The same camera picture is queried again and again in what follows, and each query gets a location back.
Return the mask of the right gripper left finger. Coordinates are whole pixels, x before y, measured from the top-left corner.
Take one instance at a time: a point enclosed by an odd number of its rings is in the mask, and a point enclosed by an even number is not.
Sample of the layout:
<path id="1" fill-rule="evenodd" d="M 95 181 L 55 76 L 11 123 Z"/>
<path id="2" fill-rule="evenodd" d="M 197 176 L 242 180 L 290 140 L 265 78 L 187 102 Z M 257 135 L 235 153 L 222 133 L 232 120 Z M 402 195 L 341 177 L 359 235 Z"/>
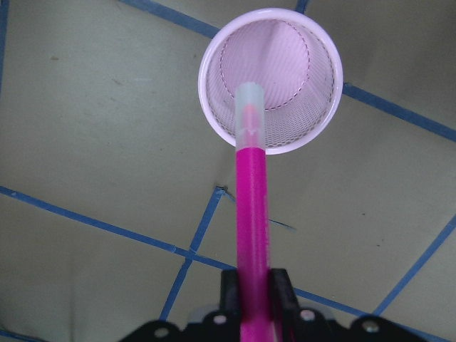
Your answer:
<path id="1" fill-rule="evenodd" d="M 198 323 L 179 329 L 169 321 L 149 321 L 125 336 L 124 342 L 142 341 L 226 341 L 241 340 L 241 304 L 239 277 L 236 270 L 221 273 L 218 308 L 207 313 Z"/>

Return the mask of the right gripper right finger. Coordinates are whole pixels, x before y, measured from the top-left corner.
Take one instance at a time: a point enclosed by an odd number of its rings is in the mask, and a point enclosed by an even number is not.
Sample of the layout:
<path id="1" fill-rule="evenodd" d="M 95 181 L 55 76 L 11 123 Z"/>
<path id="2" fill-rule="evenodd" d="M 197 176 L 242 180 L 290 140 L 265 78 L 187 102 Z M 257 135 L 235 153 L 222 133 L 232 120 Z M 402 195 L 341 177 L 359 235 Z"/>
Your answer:
<path id="1" fill-rule="evenodd" d="M 271 310 L 280 341 L 423 341 L 424 339 L 379 316 L 364 315 L 348 328 L 318 309 L 301 306 L 285 269 L 269 271 Z"/>

